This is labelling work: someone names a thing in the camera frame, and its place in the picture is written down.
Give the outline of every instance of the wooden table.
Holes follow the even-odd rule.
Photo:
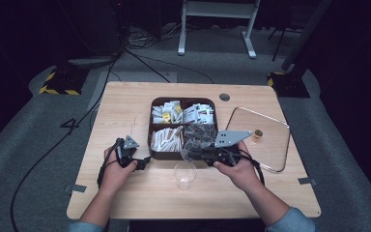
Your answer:
[[[220,94],[230,96],[222,101]],[[276,95],[269,86],[214,85],[147,82],[109,82],[77,176],[76,184],[87,187],[74,192],[69,218],[80,218],[98,191],[96,180],[103,151],[117,137],[131,134],[140,144],[137,158],[149,155],[147,134],[150,108],[159,97],[206,98],[214,102],[218,128],[225,130],[234,108],[243,106],[285,121]],[[197,163],[197,178],[189,190],[176,187],[176,160],[152,159],[144,171],[133,172],[118,193],[112,218],[258,218],[245,194],[228,177],[204,162]],[[264,171],[266,186],[289,205],[311,218],[321,214],[311,185],[300,185],[307,177],[291,137],[285,169],[278,174]]]

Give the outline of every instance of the clear glass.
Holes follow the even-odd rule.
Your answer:
[[[177,187],[179,189],[190,189],[192,181],[197,177],[197,168],[192,162],[180,161],[174,167],[174,176],[176,177]]]
[[[290,140],[290,128],[282,121],[247,108],[237,107],[231,115],[228,131],[252,131],[244,140],[248,152],[269,171],[285,168]]]

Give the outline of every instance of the sleeve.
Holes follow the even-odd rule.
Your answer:
[[[291,208],[284,217],[266,229],[267,232],[297,232],[297,231],[318,231],[315,222],[306,217],[299,209]]]
[[[102,232],[103,227],[95,225],[95,224],[87,223],[87,222],[78,221],[78,222],[69,224],[68,232],[74,232],[74,231],[78,231],[78,232]]]

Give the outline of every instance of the hand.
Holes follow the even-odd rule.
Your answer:
[[[243,141],[238,144],[238,148],[248,153],[248,149]],[[243,191],[248,191],[249,189],[258,187],[258,185],[262,185],[257,177],[254,166],[247,159],[240,159],[237,165],[233,167],[216,161],[214,167],[222,174],[228,176],[234,185]]]
[[[111,148],[107,148],[104,151],[104,158],[107,157],[110,149]],[[113,150],[107,163],[110,164],[108,164],[104,170],[104,176],[99,191],[116,194],[116,192],[126,182],[130,173],[134,171],[137,165],[137,160],[132,161],[127,167],[123,168],[120,166],[119,162],[116,161],[116,151]]]

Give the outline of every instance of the gray floor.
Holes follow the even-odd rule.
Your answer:
[[[273,62],[279,34],[269,41],[271,31],[253,31],[251,38],[258,57],[249,59],[242,29],[193,31],[187,35],[185,56],[177,55],[178,37],[132,52],[204,73],[215,84],[267,85],[267,74],[281,71],[280,65],[298,35],[286,34]],[[175,75],[173,81],[211,83],[198,72],[144,61],[161,73]],[[59,126],[70,118],[80,119],[92,106],[107,67],[90,71],[81,96],[39,94],[51,69],[48,67],[31,81],[34,97],[0,133],[0,231],[13,230],[10,206],[16,186],[29,168],[68,132]],[[124,77],[126,81],[164,81],[127,53],[118,60],[113,72],[128,76]],[[139,80],[130,76],[142,77]],[[313,188],[322,215],[314,220],[321,231],[371,231],[371,185],[327,115],[315,76],[307,72],[303,81],[310,99],[278,100],[309,177],[318,182]],[[62,231],[71,222],[66,216],[70,194],[64,189],[73,185],[77,176],[90,136],[90,115],[36,166],[19,190],[14,205],[19,231]],[[112,231],[126,231],[127,223],[112,220]]]

